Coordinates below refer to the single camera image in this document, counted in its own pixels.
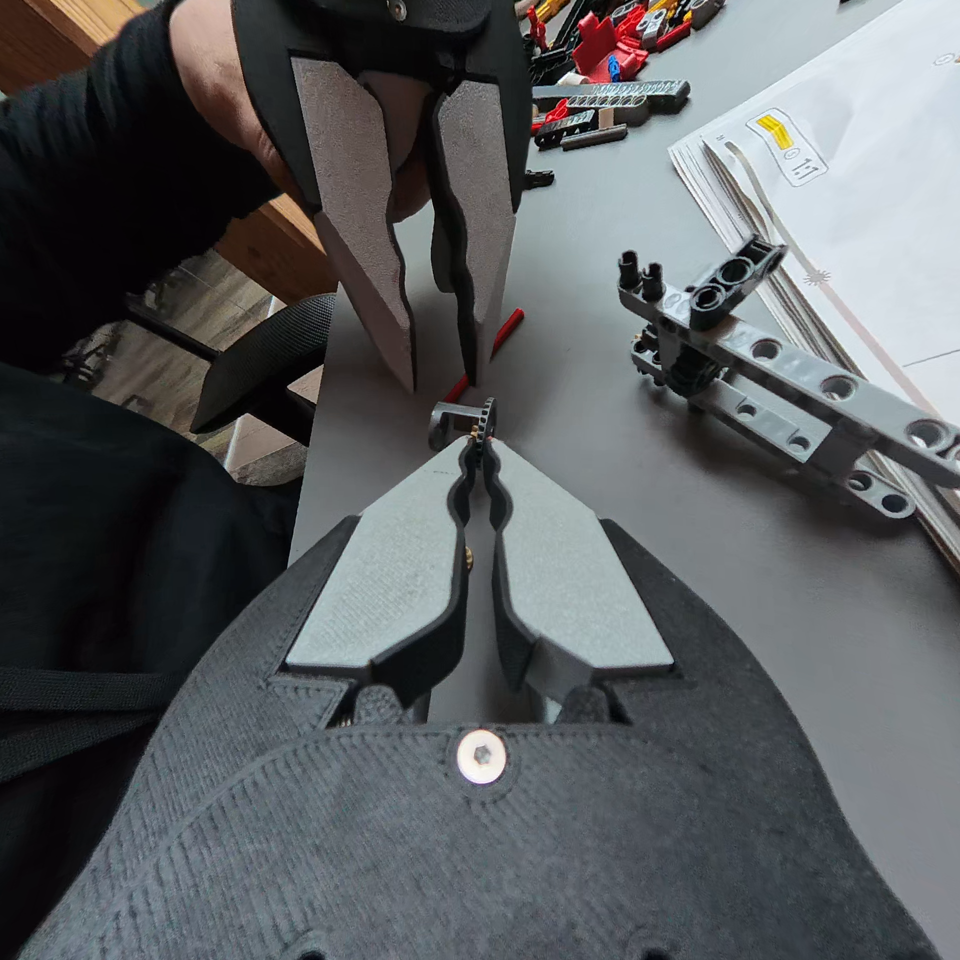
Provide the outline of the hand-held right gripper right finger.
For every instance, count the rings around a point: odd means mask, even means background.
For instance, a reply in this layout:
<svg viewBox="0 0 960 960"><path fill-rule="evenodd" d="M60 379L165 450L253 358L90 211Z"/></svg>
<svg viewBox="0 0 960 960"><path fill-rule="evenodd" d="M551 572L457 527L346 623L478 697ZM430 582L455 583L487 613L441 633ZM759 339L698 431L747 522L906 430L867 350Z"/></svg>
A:
<svg viewBox="0 0 960 960"><path fill-rule="evenodd" d="M501 439L484 447L496 647L534 722L570 692L676 666L596 512Z"/></svg>

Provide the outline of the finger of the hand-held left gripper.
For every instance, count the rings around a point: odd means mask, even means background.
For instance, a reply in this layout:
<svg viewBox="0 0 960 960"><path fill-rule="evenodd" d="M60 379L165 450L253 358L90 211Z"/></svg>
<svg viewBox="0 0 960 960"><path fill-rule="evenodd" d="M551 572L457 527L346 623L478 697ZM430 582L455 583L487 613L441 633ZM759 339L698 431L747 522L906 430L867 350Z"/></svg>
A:
<svg viewBox="0 0 960 960"><path fill-rule="evenodd" d="M449 248L463 368L479 387L501 321L516 224L498 87L462 81L438 102L431 137L431 188Z"/></svg>
<svg viewBox="0 0 960 960"><path fill-rule="evenodd" d="M381 105L336 62L296 56L292 68L318 186L319 241L370 341L413 393L414 333L388 222L394 172Z"/></svg>

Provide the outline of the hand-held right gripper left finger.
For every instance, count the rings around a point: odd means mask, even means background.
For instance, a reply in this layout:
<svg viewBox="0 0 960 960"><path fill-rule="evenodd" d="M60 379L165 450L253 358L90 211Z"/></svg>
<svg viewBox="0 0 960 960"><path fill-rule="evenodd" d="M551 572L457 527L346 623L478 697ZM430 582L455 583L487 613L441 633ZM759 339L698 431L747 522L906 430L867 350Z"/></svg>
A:
<svg viewBox="0 0 960 960"><path fill-rule="evenodd" d="M435 454L327 536L333 563L287 654L291 673L390 688L410 707L464 650L475 441Z"/></svg>

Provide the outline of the grey lego differential gear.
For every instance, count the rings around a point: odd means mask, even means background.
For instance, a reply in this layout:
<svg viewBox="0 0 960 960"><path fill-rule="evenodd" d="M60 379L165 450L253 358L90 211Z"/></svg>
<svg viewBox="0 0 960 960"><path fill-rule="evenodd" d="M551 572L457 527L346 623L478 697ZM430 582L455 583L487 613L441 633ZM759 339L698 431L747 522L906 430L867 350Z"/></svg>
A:
<svg viewBox="0 0 960 960"><path fill-rule="evenodd" d="M454 435L472 438L472 427L482 425L483 434L479 441L473 439L474 452L479 459L490 438L496 434L498 420L498 402L494 397L486 399L482 406L468 406L460 403L438 402L431 412L427 442L429 450L440 452L449 446Z"/></svg>

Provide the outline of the person's left forearm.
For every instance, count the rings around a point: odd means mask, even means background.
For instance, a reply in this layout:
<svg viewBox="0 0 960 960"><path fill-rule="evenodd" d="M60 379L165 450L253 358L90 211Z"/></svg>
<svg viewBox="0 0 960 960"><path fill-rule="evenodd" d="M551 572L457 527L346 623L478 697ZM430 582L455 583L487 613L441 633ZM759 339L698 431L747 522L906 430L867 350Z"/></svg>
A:
<svg viewBox="0 0 960 960"><path fill-rule="evenodd" d="M278 197L186 94L169 19L139 14L89 66L2 102L1 359L46 372L127 295Z"/></svg>

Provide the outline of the red lego axle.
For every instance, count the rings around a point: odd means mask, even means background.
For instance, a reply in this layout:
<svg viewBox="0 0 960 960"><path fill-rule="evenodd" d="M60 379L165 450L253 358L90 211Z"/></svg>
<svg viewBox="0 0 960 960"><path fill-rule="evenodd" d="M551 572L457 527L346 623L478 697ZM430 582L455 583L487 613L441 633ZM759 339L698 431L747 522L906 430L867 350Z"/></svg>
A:
<svg viewBox="0 0 960 960"><path fill-rule="evenodd" d="M517 308L510 314L510 317L507 318L507 320L502 324L495 336L490 352L490 360L493 360L496 357L499 350L516 331L517 327L523 322L524 318L525 312L522 308ZM467 390L470 386L470 379L464 373L441 399L441 401L446 403L459 402L465 390Z"/></svg>

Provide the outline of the pile of loose lego pieces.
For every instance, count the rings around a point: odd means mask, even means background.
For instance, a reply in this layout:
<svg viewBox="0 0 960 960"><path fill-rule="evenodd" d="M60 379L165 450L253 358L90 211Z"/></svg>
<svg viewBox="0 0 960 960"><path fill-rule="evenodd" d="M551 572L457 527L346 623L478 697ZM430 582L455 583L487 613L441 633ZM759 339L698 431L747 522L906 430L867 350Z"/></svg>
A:
<svg viewBox="0 0 960 960"><path fill-rule="evenodd" d="M648 64L706 29L725 1L516 2L533 85L531 138L542 152L625 138L678 114L690 82L649 78Z"/></svg>

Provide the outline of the lego instruction booklet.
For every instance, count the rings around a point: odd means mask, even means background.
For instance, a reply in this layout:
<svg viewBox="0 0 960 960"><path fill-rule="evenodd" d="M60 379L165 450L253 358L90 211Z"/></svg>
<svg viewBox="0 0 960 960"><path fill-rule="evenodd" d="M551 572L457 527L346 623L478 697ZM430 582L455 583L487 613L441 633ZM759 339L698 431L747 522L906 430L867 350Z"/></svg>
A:
<svg viewBox="0 0 960 960"><path fill-rule="evenodd" d="M958 28L958 2L899 2L669 149L731 251L786 246L774 336L957 429ZM865 462L958 571L958 489Z"/></svg>

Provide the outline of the person's left hand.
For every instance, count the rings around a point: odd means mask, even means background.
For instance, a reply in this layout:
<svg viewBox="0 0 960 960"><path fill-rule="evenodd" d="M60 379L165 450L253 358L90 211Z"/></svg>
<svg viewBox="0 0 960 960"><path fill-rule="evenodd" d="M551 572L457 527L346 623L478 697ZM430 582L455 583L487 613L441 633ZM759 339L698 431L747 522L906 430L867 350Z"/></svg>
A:
<svg viewBox="0 0 960 960"><path fill-rule="evenodd" d="M223 139L252 155L281 193L306 197L261 125L246 87L230 1L185 1L169 19L176 71L194 108Z"/></svg>

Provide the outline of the brown wooden cabinet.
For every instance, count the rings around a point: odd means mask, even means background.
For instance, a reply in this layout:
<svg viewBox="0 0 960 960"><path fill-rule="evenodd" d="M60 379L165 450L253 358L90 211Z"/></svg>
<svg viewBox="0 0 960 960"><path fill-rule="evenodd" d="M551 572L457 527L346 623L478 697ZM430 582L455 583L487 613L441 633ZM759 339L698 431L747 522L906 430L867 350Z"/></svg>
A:
<svg viewBox="0 0 960 960"><path fill-rule="evenodd" d="M15 93L87 66L99 47L151 5L3 1L2 93ZM287 305L337 289L337 277L312 223L286 195L232 221L216 251Z"/></svg>

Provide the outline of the black office chair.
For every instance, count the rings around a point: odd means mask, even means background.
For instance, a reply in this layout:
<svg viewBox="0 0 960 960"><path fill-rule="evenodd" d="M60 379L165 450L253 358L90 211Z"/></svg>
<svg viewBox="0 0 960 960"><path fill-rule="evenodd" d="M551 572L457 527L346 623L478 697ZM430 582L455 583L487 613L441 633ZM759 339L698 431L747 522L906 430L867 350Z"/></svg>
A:
<svg viewBox="0 0 960 960"><path fill-rule="evenodd" d="M208 364L190 430L208 434L252 415L308 447L316 405L290 384L323 366L337 294L318 294L285 306L220 351L175 329L128 294L124 316Z"/></svg>

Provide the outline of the grey lego frame assembly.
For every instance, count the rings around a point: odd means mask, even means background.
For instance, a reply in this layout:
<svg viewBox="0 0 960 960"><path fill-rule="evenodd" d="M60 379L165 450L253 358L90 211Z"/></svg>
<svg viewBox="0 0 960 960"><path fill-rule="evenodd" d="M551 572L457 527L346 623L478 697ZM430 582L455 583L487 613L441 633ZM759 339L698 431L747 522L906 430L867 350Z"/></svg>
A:
<svg viewBox="0 0 960 960"><path fill-rule="evenodd" d="M786 257L751 235L696 286L665 282L633 249L618 259L622 306L645 322L630 348L637 371L815 482L882 516L916 510L871 469L878 454L927 484L958 490L958 429L854 373L738 318L734 310Z"/></svg>

